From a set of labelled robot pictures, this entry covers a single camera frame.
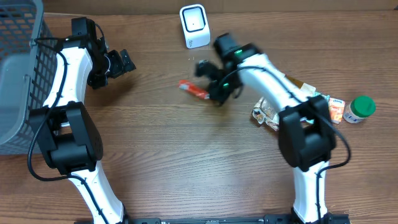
green bottle cap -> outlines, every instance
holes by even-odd
[[[376,110],[376,104],[368,96],[359,96],[351,103],[351,111],[360,118],[371,116]]]

white bottle label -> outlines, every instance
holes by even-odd
[[[359,123],[365,118],[361,118],[356,116],[353,111],[351,110],[351,103],[346,106],[343,114],[344,119],[349,123]]]

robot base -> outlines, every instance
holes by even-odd
[[[327,213],[322,224],[350,224],[348,215],[334,215]],[[93,224],[93,222],[75,222],[75,224]],[[135,218],[120,224],[302,224],[295,215],[265,215],[264,217],[242,218],[191,218],[161,220],[159,218]]]

food package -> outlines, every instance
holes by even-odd
[[[329,112],[331,121],[338,124],[343,118],[345,102],[343,100],[329,98]]]
[[[195,84],[191,83],[188,80],[180,80],[178,83],[178,87],[182,90],[185,90],[203,100],[208,100],[210,98],[209,93],[201,88],[197,87]]]
[[[253,117],[259,124],[266,123],[273,130],[278,131],[279,129],[279,116],[278,113],[272,108],[272,106],[263,98],[261,98],[252,111]]]

green light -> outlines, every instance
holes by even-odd
[[[235,51],[235,54],[240,55],[240,54],[242,54],[242,52],[243,52],[243,50],[237,50],[237,51]]]

